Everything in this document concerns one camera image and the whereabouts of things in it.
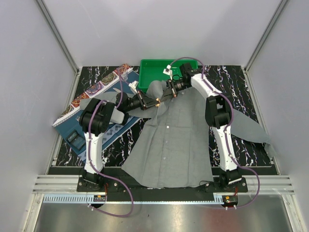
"black and white marbled tablecloth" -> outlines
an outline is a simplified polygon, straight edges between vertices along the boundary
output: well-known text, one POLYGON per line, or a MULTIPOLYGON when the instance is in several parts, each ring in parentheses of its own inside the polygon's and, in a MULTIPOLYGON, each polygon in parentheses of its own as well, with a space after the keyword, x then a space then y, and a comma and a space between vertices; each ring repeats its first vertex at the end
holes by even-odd
MULTIPOLYGON (((83 67, 74 98, 99 81, 99 76, 108 75, 116 68, 117 66, 83 67)), ((133 70, 139 73, 139 66, 133 66, 133 70)), ((258 121, 245 76, 240 66, 207 66, 205 74, 216 88, 233 96, 232 103, 235 109, 243 112, 256 122, 258 121)), ((147 119, 140 119, 138 123, 134 124, 104 150, 103 160, 105 166, 122 166, 146 121, 147 119)), ((270 166, 270 159, 264 150, 263 144, 247 142, 235 136, 232 136, 232 140, 236 158, 241 166, 270 166)), ((218 148, 211 129, 209 153, 211 165, 219 166, 218 148)), ((84 166, 84 163, 71 150, 70 146, 62 140, 56 166, 84 166)))

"reflective metal surface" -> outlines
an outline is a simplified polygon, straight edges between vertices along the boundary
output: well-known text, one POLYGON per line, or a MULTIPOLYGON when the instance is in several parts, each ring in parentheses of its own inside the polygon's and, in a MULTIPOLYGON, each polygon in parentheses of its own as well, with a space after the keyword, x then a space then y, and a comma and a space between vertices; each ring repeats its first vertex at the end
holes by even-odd
MULTIPOLYGON (((104 205, 123 214, 130 205, 104 205)), ((117 218, 80 204, 43 203, 36 232, 291 232, 280 196, 259 196, 250 206, 225 211, 207 205, 136 205, 132 216, 117 218)))

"white wall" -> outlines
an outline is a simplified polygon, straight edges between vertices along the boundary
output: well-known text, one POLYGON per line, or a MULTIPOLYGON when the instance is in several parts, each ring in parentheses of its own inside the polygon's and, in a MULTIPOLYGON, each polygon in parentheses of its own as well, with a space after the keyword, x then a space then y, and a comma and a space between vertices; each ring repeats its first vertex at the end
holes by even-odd
POLYGON ((252 68, 267 129, 309 228, 309 1, 287 5, 252 68))
POLYGON ((1 0, 0 28, 0 231, 15 232, 74 75, 34 0, 1 0))
POLYGON ((246 65, 280 0, 44 0, 79 66, 193 56, 246 65))

